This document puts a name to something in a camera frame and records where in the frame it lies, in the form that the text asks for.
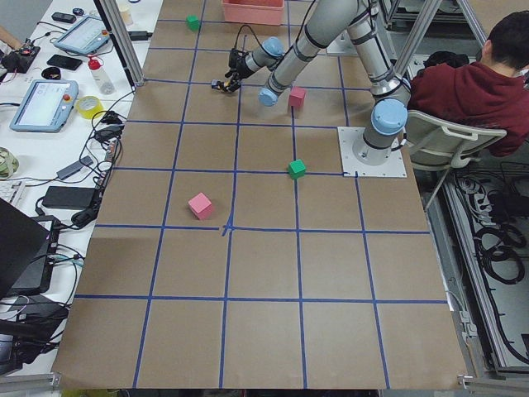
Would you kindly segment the green cube near arm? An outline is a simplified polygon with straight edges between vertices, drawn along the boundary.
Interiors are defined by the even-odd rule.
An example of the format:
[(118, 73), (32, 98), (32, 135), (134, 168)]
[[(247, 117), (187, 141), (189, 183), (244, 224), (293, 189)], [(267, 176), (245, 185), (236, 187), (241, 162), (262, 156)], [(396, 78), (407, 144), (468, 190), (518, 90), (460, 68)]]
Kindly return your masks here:
[(296, 159), (288, 164), (288, 174), (291, 179), (296, 180), (306, 174), (306, 166), (302, 159)]

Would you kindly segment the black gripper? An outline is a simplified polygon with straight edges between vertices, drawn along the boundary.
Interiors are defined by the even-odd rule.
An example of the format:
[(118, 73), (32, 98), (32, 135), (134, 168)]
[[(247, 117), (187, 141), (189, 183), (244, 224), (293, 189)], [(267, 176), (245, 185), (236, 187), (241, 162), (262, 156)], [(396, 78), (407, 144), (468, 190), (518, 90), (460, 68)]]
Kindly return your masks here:
[(228, 67), (226, 78), (229, 78), (230, 85), (238, 85), (243, 79), (250, 77), (253, 71), (247, 64), (247, 60), (252, 60), (249, 51), (238, 50), (232, 48), (229, 54)]

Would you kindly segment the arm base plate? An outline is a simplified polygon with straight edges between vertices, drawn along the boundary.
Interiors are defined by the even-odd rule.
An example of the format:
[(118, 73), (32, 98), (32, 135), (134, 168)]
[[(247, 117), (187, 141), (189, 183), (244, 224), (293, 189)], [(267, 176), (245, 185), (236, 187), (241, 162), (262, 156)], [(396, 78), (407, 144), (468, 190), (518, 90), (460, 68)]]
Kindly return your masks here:
[(338, 127), (342, 174), (359, 178), (406, 178), (407, 171), (398, 138), (386, 149), (374, 149), (364, 141), (364, 127)]

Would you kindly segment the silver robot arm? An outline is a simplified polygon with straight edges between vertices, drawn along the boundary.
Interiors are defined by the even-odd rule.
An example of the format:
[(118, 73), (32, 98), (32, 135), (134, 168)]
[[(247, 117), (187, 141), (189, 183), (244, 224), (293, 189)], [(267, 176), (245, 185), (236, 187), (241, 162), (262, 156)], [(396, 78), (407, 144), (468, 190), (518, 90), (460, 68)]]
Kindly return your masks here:
[(375, 107), (390, 101), (405, 107), (411, 97), (411, 86), (403, 74), (395, 70), (388, 56), (379, 34), (378, 14), (377, 1), (314, 1), (287, 50), (274, 36), (258, 41), (253, 50), (242, 50), (234, 44), (226, 81), (212, 86), (226, 93), (235, 92), (244, 79), (266, 68), (270, 75), (260, 90), (259, 100), (265, 106), (274, 106), (319, 52), (327, 50), (345, 33), (367, 74)]

